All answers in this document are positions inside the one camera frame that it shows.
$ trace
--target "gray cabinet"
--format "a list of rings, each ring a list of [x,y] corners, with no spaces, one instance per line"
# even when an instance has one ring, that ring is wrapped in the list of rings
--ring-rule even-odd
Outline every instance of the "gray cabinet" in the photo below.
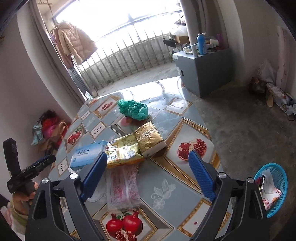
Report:
[[[174,53],[173,59],[186,88],[198,97],[208,95],[233,78],[232,52],[225,49],[194,57],[184,51]]]

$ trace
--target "gold packet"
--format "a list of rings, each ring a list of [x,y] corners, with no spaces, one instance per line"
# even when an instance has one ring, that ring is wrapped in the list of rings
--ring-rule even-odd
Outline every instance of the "gold packet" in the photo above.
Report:
[[[107,154],[107,168],[132,165],[144,160],[134,134],[108,142],[105,153]]]
[[[140,126],[134,135],[143,157],[152,156],[166,147],[165,141],[151,121]]]

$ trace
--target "table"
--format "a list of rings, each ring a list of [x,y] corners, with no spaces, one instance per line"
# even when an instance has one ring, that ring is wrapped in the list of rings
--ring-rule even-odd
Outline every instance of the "table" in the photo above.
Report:
[[[133,123],[127,123],[119,112],[116,104],[119,99],[146,103],[149,112],[147,121],[154,123],[167,143],[167,148],[139,166],[137,185],[143,204],[138,211],[143,230],[136,240],[189,240],[211,203],[203,196],[188,162],[182,160],[186,157],[179,150],[188,143],[191,148],[197,149],[198,145],[204,145],[203,160],[210,162],[218,172],[223,169],[209,132],[194,106],[194,98],[179,77],[138,85],[86,101],[65,135],[56,154],[56,167],[49,178],[51,181],[62,180],[70,174],[68,165],[77,147],[102,140],[111,141],[138,128]],[[75,142],[70,139],[72,134],[78,136]],[[85,205],[105,239],[116,241],[106,231],[106,223],[111,219],[111,213],[120,216],[123,213],[107,210],[105,183],[105,177],[102,177],[99,200],[86,201]],[[61,199],[61,206],[69,232],[79,237],[65,198]],[[229,203],[217,237],[225,234],[231,215],[232,206]]]

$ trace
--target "blue water bottle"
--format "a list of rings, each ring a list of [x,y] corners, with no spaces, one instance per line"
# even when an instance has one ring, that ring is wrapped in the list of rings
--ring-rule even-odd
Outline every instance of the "blue water bottle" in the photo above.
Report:
[[[200,55],[207,54],[207,44],[205,42],[205,33],[198,34],[197,41],[198,41],[198,48],[200,51]]]

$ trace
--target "blue medicine box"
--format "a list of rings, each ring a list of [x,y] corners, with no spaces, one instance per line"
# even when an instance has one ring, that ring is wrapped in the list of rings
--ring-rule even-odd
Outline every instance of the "blue medicine box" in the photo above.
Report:
[[[77,171],[85,165],[92,164],[97,160],[99,153],[105,151],[107,143],[107,141],[101,141],[77,148],[71,158],[70,168]]]

